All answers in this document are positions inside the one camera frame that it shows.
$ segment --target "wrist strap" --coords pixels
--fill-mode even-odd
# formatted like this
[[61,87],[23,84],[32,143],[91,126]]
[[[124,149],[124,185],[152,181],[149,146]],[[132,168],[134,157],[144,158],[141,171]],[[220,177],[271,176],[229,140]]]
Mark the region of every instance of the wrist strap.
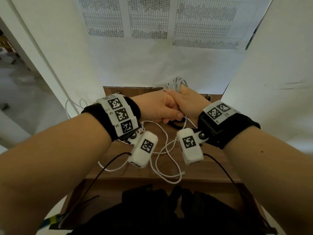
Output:
[[96,102],[85,107],[81,113],[95,117],[109,133],[112,142],[116,139],[125,140],[139,128],[141,113],[132,99],[113,94]]
[[221,101],[214,102],[203,109],[198,118],[198,129],[208,139],[206,143],[223,149],[237,134],[250,126],[261,128],[248,116]]

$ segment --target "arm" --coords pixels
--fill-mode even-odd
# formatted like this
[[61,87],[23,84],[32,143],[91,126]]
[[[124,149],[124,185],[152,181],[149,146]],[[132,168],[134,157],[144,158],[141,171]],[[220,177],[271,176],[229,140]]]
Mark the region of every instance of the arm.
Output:
[[[133,100],[141,120],[166,122],[183,117],[164,91]],[[84,113],[1,154],[0,230],[8,235],[35,234],[49,210],[84,179],[110,145],[104,127]]]
[[[194,123],[210,104],[185,86],[180,93],[166,92]],[[309,156],[256,127],[242,131],[223,151],[247,188],[285,232],[312,233],[313,160]]]

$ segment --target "person's right arm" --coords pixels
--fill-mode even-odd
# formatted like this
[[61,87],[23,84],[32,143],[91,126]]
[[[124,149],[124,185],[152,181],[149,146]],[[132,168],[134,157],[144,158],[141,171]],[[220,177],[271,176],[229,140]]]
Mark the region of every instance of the person's right arm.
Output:
[[[184,86],[180,93],[166,92],[194,123],[210,104]],[[313,160],[308,155],[254,126],[233,138],[223,151],[249,191],[287,234],[312,234]]]

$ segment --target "white sensor device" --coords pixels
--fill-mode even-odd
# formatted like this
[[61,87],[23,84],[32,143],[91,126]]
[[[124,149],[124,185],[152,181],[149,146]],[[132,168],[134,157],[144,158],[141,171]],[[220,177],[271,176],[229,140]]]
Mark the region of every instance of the white sensor device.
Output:
[[177,139],[186,165],[201,162],[204,159],[199,144],[207,141],[207,138],[201,139],[199,135],[201,135],[201,132],[194,133],[191,128],[185,128],[177,132]]
[[135,145],[127,161],[139,168],[144,168],[147,166],[159,139],[150,131],[145,131],[143,134],[136,132],[135,134],[127,139]]

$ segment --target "person's left arm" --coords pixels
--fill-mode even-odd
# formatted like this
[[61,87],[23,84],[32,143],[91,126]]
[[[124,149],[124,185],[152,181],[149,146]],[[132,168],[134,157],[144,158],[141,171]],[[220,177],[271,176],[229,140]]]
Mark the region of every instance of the person's left arm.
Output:
[[[164,91],[132,99],[141,120],[166,123],[183,117]],[[84,179],[110,145],[104,127],[83,113],[1,154],[0,230],[6,235],[35,234],[49,210]]]

